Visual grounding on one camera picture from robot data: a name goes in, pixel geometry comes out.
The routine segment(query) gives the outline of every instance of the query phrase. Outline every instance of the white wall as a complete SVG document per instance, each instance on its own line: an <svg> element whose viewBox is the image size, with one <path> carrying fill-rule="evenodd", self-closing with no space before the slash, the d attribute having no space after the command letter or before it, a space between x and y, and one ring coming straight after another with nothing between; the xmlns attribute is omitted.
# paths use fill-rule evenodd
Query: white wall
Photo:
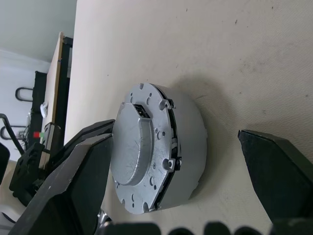
<svg viewBox="0 0 313 235"><path fill-rule="evenodd" d="M11 125L26 125L26 116L31 109L30 102L15 99L15 90L18 87L33 88L35 71L48 72L49 66L50 63L45 61L0 50L0 113L7 115ZM20 154L13 142L0 141L10 150L10 159L16 161Z"/></svg>
<svg viewBox="0 0 313 235"><path fill-rule="evenodd" d="M0 48L50 62L60 31L73 37L76 0L0 1Z"/></svg>

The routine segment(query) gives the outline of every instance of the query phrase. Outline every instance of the black cable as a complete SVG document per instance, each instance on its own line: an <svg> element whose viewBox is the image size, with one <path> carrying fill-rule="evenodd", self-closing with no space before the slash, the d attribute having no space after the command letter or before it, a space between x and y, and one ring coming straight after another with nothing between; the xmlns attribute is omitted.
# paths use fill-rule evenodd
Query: black cable
<svg viewBox="0 0 313 235"><path fill-rule="evenodd" d="M5 128L7 130L7 132L9 133L9 136L11 137L13 143L17 147L17 149L20 152L20 154L23 155L24 154L24 150L23 150L20 142L16 138L16 136L15 136L13 130L12 130L12 127L11 127L11 125L9 123L9 120L8 120L7 116L5 114L0 114L0 118L3 120L4 126L5 126Z"/></svg>

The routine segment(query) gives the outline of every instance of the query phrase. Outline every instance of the desk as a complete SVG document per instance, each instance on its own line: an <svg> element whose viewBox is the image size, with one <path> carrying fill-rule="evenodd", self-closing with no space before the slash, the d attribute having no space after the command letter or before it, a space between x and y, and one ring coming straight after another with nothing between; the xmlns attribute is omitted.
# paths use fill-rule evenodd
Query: desk
<svg viewBox="0 0 313 235"><path fill-rule="evenodd" d="M109 177L103 209L117 222L154 221L167 234L207 221L267 234L237 139L253 129L289 139L313 160L313 2L78 0L65 141L116 118L135 84L187 93L208 130L205 172L186 205L125 211Z"/></svg>
<svg viewBox="0 0 313 235"><path fill-rule="evenodd" d="M49 122L61 127L61 143L64 142L64 131L67 116L67 98L69 78L67 77L69 50L72 39L59 33L57 46L46 77L45 102L48 103L47 117L43 119L42 132Z"/></svg>

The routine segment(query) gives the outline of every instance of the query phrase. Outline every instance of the gray metal motor housing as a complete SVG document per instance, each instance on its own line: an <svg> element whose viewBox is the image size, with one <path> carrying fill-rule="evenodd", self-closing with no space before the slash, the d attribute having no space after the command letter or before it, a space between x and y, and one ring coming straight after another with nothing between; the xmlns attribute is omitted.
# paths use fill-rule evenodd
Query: gray metal motor housing
<svg viewBox="0 0 313 235"><path fill-rule="evenodd" d="M126 210L142 214L189 199L204 171L207 131L188 96L136 85L120 106L112 134L111 172Z"/></svg>

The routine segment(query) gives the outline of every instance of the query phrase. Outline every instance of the cable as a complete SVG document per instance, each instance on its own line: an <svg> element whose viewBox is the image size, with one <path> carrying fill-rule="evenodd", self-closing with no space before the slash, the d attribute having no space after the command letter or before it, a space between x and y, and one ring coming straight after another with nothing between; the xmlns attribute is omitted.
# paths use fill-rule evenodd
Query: cable
<svg viewBox="0 0 313 235"><path fill-rule="evenodd" d="M11 125L9 123L9 120L7 118L7 116L5 114L0 114L0 118L3 120L4 126L7 130L7 132L9 133L9 136L11 137L13 143L15 144L15 146L17 147L18 151L20 152L21 155L24 154L24 150L20 144L20 142L18 141L18 139L16 138Z"/></svg>

